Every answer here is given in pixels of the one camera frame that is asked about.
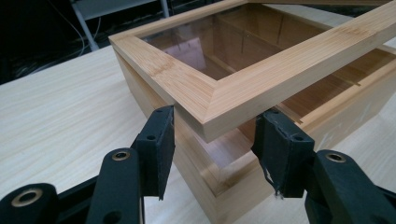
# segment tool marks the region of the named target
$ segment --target wooden side panel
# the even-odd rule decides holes
[[[343,79],[330,75],[297,92],[282,103],[299,118],[303,118],[351,86],[352,84]]]
[[[218,197],[218,207],[221,209],[217,223],[233,223],[258,203],[275,194],[273,187],[265,181],[258,161],[252,166],[254,169],[248,175]]]
[[[180,128],[178,123],[176,123],[175,128]],[[211,220],[213,223],[216,223],[218,218],[216,195],[207,185],[207,182],[205,182],[203,179],[203,176],[208,176],[211,174],[208,174],[209,172],[207,169],[206,172],[200,173],[197,167],[194,166],[197,158],[192,160],[191,157],[186,154],[187,151],[191,150],[191,142],[187,141],[189,141],[189,139],[181,139],[180,141],[178,138],[176,140],[177,148],[175,151],[174,163],[209,220]]]
[[[324,31],[317,25],[302,22],[301,19],[292,16],[284,16],[277,44],[281,49],[288,49]]]
[[[239,71],[278,52],[275,46],[281,14],[267,7],[243,6],[218,15],[214,27],[214,55]]]
[[[134,76],[136,75],[136,71],[132,69],[132,67],[125,62],[125,60],[122,59],[122,57],[117,53],[117,60],[119,61],[122,73],[124,74],[125,80],[128,84],[129,90],[131,91],[132,95],[136,99],[137,103],[140,106],[140,109],[143,111],[145,114],[146,118],[149,117],[152,111],[154,111],[154,101],[151,101],[149,99],[149,95],[146,95],[143,93],[141,90],[141,87],[139,84],[142,85],[148,85],[147,83],[138,83],[136,80],[134,80]],[[157,107],[161,107],[161,105],[164,105],[164,102],[159,102]]]
[[[316,149],[331,148],[372,118],[395,92],[396,60],[303,119]]]

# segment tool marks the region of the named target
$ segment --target wooden edge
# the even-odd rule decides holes
[[[117,52],[168,104],[181,105],[203,122],[217,85],[214,79],[135,36],[119,41]]]
[[[328,5],[328,6],[382,6],[389,0],[249,0],[249,3]]]
[[[396,1],[218,81],[205,140],[254,118],[396,36]]]
[[[146,35],[152,35],[189,21],[199,20],[205,16],[220,12],[228,8],[244,5],[247,2],[248,2],[247,0],[225,0],[225,1],[217,2],[210,6],[200,7],[195,10],[178,14],[176,16],[167,18],[166,20],[155,21],[153,23],[144,26],[136,27],[129,31],[112,35],[109,37],[109,39],[111,44],[114,44],[118,40],[129,36],[143,37]]]

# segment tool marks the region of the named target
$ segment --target glass panel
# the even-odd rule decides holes
[[[219,80],[321,32],[262,4],[246,4],[143,39]]]

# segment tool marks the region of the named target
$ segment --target wood grain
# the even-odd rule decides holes
[[[216,69],[222,69],[224,73],[238,74],[238,70],[261,60],[257,60],[264,52],[261,46],[270,46],[270,49],[275,49],[269,53],[271,55],[292,47],[308,39],[309,36],[319,35],[323,32],[323,27],[326,27],[326,25],[317,25],[312,21],[292,15],[279,16],[276,10],[265,9],[264,14],[274,16],[272,21],[277,25],[273,29],[262,29],[268,24],[259,23],[256,20],[257,17],[262,17],[260,13],[262,11],[255,12],[255,10],[258,9],[254,6],[243,6],[240,11],[245,13],[234,10],[229,14],[204,19],[204,24],[191,22],[192,33],[205,30],[202,35],[199,35],[199,38],[204,39],[200,44],[205,57],[219,66]],[[207,26],[210,22],[213,22],[216,27],[213,32],[210,32]],[[196,78],[195,83],[203,85],[206,90],[205,96],[199,98],[199,104],[195,105],[199,106],[196,107],[195,112],[201,113],[217,99],[214,95],[210,98],[210,94],[219,90],[223,80],[233,76],[224,77],[218,81],[208,79],[196,70],[186,68],[184,63],[161,52],[160,49],[166,51],[165,49],[189,41],[191,35],[183,34],[183,29],[183,27],[175,28],[162,35],[149,36],[148,39],[152,40],[150,45],[153,46],[147,47],[143,41],[129,37],[119,40],[115,47],[120,53],[117,55],[121,67],[126,68],[123,68],[123,71],[131,92],[138,98],[138,103],[142,108],[148,111],[145,114],[149,114],[153,108],[160,105],[179,102],[175,100],[178,97],[177,90],[163,92],[163,88],[169,88],[167,83],[178,82],[183,77],[188,79],[191,74]],[[337,70],[309,88],[298,92],[294,95],[295,98],[290,97],[279,107],[286,110],[288,114],[291,111],[292,117],[300,123],[300,126],[318,140],[317,147],[331,147],[370,119],[391,96],[390,86],[393,85],[392,80],[396,76],[390,72],[394,64],[388,63],[394,58],[394,55],[389,56],[388,53],[376,49],[342,70]],[[163,60],[169,62],[170,65],[162,66]],[[158,81],[157,76],[161,77],[163,74],[166,74],[170,80]],[[158,85],[149,84],[151,78]],[[254,129],[251,126],[254,126],[254,122],[239,126],[238,129],[233,129],[207,143],[197,136],[184,121],[193,119],[189,117],[185,106],[188,106],[189,100],[194,97],[195,90],[189,88],[189,92],[184,91],[184,93],[185,95],[178,97],[182,104],[176,104],[178,113],[175,125],[177,131],[175,163],[209,220],[213,223],[233,222],[271,192],[271,188],[262,182],[262,170],[254,155],[247,150],[253,141]],[[381,100],[378,100],[366,113],[365,104],[378,97]],[[344,132],[337,129],[340,125],[346,127]],[[252,196],[248,194],[251,190],[258,191],[260,194]]]
[[[223,4],[226,9],[243,3]],[[140,36],[144,29],[158,32],[154,25],[111,39],[122,58],[168,104],[177,102],[183,118],[210,142],[394,37],[395,10],[396,2],[390,2],[219,81],[131,36]],[[215,5],[200,12],[217,11]],[[197,13],[167,21],[166,27],[196,18]]]
[[[111,48],[2,85],[0,103],[0,198],[38,182],[61,192],[97,175],[103,156],[129,146],[146,120]],[[393,95],[377,116],[333,148],[391,191],[395,109]],[[175,166],[164,201],[147,198],[145,206],[147,223],[210,223]],[[235,223],[308,223],[304,199],[268,197]]]

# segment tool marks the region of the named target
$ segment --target wooden box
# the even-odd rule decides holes
[[[396,2],[336,28],[228,0],[110,37],[148,116],[175,105],[174,162],[213,223],[273,193],[250,151],[254,118],[275,106],[330,148],[394,93]]]

